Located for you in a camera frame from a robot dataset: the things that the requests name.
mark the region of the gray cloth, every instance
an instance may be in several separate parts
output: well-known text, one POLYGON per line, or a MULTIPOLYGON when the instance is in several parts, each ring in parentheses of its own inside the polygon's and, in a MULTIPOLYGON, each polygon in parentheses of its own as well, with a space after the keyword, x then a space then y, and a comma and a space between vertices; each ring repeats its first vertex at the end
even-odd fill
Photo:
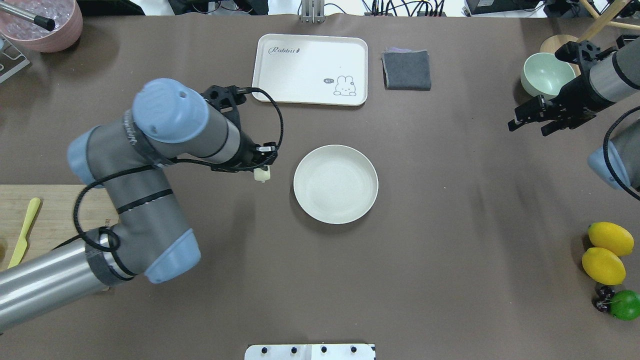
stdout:
POLYGON ((394 90, 431 90, 429 53, 391 48, 382 53, 385 87, 394 90))

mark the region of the white tray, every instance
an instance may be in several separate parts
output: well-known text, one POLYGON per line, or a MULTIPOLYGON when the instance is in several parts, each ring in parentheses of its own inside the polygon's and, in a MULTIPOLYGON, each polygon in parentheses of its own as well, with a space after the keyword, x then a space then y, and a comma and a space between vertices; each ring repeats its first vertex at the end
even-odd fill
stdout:
POLYGON ((267 34, 258 41, 253 86, 280 102, 361 105, 367 99, 367 53, 359 38, 267 34))

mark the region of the yellow knife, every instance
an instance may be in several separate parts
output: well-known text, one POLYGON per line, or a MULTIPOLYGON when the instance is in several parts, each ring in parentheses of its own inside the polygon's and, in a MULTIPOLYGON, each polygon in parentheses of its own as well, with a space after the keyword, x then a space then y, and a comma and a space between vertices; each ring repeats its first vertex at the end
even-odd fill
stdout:
POLYGON ((15 250, 13 251, 11 261, 9 261, 9 266, 7 268, 12 268, 22 261, 24 252, 27 250, 27 233, 29 232, 31 223, 33 223, 33 219, 36 217, 36 213, 38 212, 40 203, 41 201, 39 197, 34 197, 33 199, 31 199, 31 201, 29 201, 27 215, 24 217, 24 223, 22 223, 20 237, 18 238, 18 243, 15 244, 15 250))

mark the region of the wooden cutting board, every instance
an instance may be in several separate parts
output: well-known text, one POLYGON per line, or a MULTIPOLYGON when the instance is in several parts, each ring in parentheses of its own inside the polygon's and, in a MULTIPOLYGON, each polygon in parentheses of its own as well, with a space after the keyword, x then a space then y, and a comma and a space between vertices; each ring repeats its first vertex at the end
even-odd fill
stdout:
MULTIPOLYGON (((42 204, 27 235, 29 245, 22 262, 37 258, 77 234, 72 214, 83 188, 83 185, 0 185, 0 271, 9 265, 31 199, 39 197, 42 204)), ((84 197, 79 218, 83 229, 89 230, 117 223, 118 213, 105 189, 92 189, 84 197)))

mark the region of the green apple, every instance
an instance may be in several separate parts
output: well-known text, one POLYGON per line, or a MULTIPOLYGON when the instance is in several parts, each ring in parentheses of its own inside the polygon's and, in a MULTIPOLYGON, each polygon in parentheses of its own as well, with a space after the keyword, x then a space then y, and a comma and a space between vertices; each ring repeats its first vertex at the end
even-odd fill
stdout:
POLYGON ((640 295, 624 290, 611 299, 611 314, 620 320, 633 320, 640 316, 640 295))

